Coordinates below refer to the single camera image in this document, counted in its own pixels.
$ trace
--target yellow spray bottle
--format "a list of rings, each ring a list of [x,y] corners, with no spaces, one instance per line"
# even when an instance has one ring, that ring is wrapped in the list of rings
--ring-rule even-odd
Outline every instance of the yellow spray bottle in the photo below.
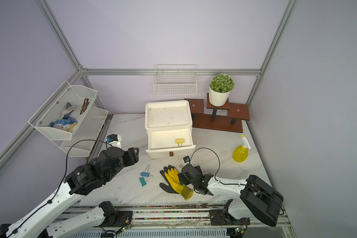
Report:
[[[235,148],[233,152],[233,159],[237,162],[243,162],[246,160],[249,154],[249,150],[251,150],[250,144],[246,137],[242,135],[243,145]]]

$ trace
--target white marble surface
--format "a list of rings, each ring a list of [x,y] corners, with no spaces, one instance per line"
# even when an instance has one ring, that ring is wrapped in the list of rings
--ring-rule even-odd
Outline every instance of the white marble surface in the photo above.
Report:
[[[124,168],[105,186],[95,189],[88,196],[84,197],[81,200],[81,206],[97,206],[103,201],[110,201],[115,206],[137,206],[137,204],[156,203],[220,203],[229,199],[227,196],[210,196],[194,193],[192,198],[185,201],[181,195],[170,194],[163,191],[159,183],[165,183],[165,180],[159,171],[169,164],[181,171],[179,165],[183,164],[182,156],[157,159],[147,157],[145,150],[148,147],[148,138],[144,127],[144,118],[144,114],[115,114],[113,116],[107,135],[121,135],[123,150],[127,150],[130,147],[138,147],[140,149],[139,162],[133,166]],[[242,121],[242,125],[243,134],[251,145],[249,156],[242,163],[235,162],[232,158],[234,149],[243,143],[241,133],[193,128],[193,143],[196,145],[196,149],[207,147],[218,154],[221,161],[221,168],[217,173],[218,177],[245,179],[248,178],[250,174],[254,174],[268,184],[271,184],[246,122]],[[150,178],[147,181],[147,185],[142,187],[139,181],[141,177],[140,173],[144,171],[148,164],[150,165],[149,173],[153,175],[153,178]],[[193,155],[192,165],[200,165],[204,174],[209,172],[214,174],[218,169],[219,163],[213,152],[207,149],[201,149]]]

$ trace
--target black cable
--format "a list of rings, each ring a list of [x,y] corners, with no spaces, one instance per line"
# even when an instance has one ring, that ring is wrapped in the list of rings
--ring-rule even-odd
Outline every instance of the black cable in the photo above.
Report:
[[[79,141],[77,141],[76,143],[74,143],[74,145],[78,144],[78,143],[81,142],[81,141],[86,141],[86,140],[79,140]],[[109,144],[109,143],[107,143],[107,142],[103,142],[103,141],[100,141],[100,140],[91,140],[91,141],[99,141],[99,142],[102,142],[102,143]],[[70,152],[71,148],[72,148],[74,145],[72,145],[72,146],[70,147],[70,149],[67,151],[67,154],[66,154],[66,164],[65,164],[65,174],[63,175],[62,180],[61,180],[60,184],[58,185],[57,191],[54,193],[54,196],[53,196],[51,199],[49,199],[44,205],[42,205],[42,206],[39,207],[36,211],[34,211],[30,216],[28,216],[17,228],[15,228],[15,229],[12,231],[12,233],[10,233],[10,235],[9,235],[7,238],[9,238],[12,234],[16,234],[17,231],[19,230],[19,228],[25,223],[25,221],[27,221],[31,216],[33,216],[34,213],[36,213],[36,212],[37,212],[38,210],[40,210],[41,208],[43,208],[43,207],[45,207],[46,205],[51,204],[51,203],[53,202],[52,200],[53,200],[53,198],[56,197],[56,195],[57,195],[57,193],[58,193],[58,190],[60,189],[60,187],[61,187],[61,185],[62,185],[62,182],[63,182],[63,180],[64,180],[64,178],[65,178],[65,176],[66,176],[66,172],[67,172],[67,159],[68,159],[68,156],[69,156],[69,152]]]
[[[193,187],[193,190],[194,190],[196,193],[199,193],[199,192],[196,191],[196,188],[195,188],[195,187]],[[199,194],[201,194],[201,193],[199,193]]]
[[[105,228],[103,228],[103,227],[101,227],[101,226],[96,226],[96,227],[99,227],[99,228],[101,228],[102,230],[104,230],[104,231],[105,231],[104,235],[105,235],[107,232],[112,232],[112,233],[115,233],[115,232],[116,232],[116,231],[114,231],[114,230],[105,230]]]
[[[217,169],[217,172],[215,172],[215,174],[214,174],[214,178],[215,178],[216,175],[217,175],[217,173],[218,173],[218,171],[219,171],[219,169],[220,169],[220,167],[221,167],[220,158],[218,157],[217,153],[215,153],[214,150],[212,150],[212,149],[209,149],[209,148],[206,148],[206,147],[201,147],[201,148],[198,148],[197,150],[200,150],[200,149],[208,149],[208,150],[211,150],[211,151],[213,151],[213,153],[217,156],[217,159],[218,159],[218,169]],[[192,157],[193,157],[193,155],[195,154],[195,152],[196,152],[197,150],[195,150],[195,151],[193,152],[192,156],[190,157],[190,163],[192,163]]]
[[[200,149],[208,149],[208,150],[211,150],[211,149],[206,148],[206,147],[201,147],[201,148],[198,148],[197,150],[200,150]],[[195,152],[196,152],[197,150],[195,150],[195,151],[193,152],[192,156],[190,157],[190,163],[192,163],[192,157],[193,157],[193,155],[195,154]],[[249,186],[249,185],[247,185],[247,184],[237,184],[237,183],[228,183],[228,184],[225,184],[225,183],[219,181],[219,180],[217,179],[217,173],[218,173],[218,171],[219,171],[219,169],[220,169],[220,167],[221,167],[221,161],[220,161],[220,158],[218,157],[217,153],[215,153],[214,151],[213,151],[213,153],[217,156],[217,159],[218,159],[218,169],[217,169],[217,172],[215,172],[215,174],[214,174],[214,179],[215,179],[216,181],[218,181],[219,183],[221,183],[221,184],[223,184],[223,185],[244,185],[244,186],[246,186],[246,187],[250,187],[250,188],[252,188],[252,189],[255,189],[255,190],[257,190],[258,192],[260,192],[261,194],[263,194],[263,195],[265,195],[266,197],[268,197],[269,199],[271,199],[278,207],[280,207],[280,209],[282,210],[283,213],[282,213],[282,214],[279,214],[279,215],[283,215],[283,214],[284,214],[283,208],[282,208],[277,202],[275,202],[271,197],[269,197],[269,196],[266,195],[265,193],[262,193],[262,191],[260,191],[260,190],[258,190],[258,189],[256,189],[256,188],[254,188],[254,187],[251,187],[251,186]]]

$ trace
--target work glove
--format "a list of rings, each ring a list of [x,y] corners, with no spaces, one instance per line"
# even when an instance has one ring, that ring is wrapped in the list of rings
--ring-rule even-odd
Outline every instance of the work glove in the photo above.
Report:
[[[160,187],[168,192],[168,193],[178,193],[181,194],[181,196],[185,199],[188,200],[193,196],[193,189],[188,188],[187,186],[181,185],[180,180],[178,177],[178,171],[175,167],[172,167],[169,165],[168,167],[164,167],[164,171],[160,171],[160,173],[163,175],[165,178],[165,181],[167,181],[168,186],[160,183]]]

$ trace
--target white spray nozzle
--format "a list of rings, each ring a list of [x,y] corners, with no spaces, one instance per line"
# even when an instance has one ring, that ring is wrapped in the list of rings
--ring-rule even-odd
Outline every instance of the white spray nozzle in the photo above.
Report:
[[[249,150],[251,150],[250,144],[249,144],[248,140],[246,139],[246,137],[244,135],[242,135],[242,140],[244,142],[243,146],[245,148],[248,148]]]

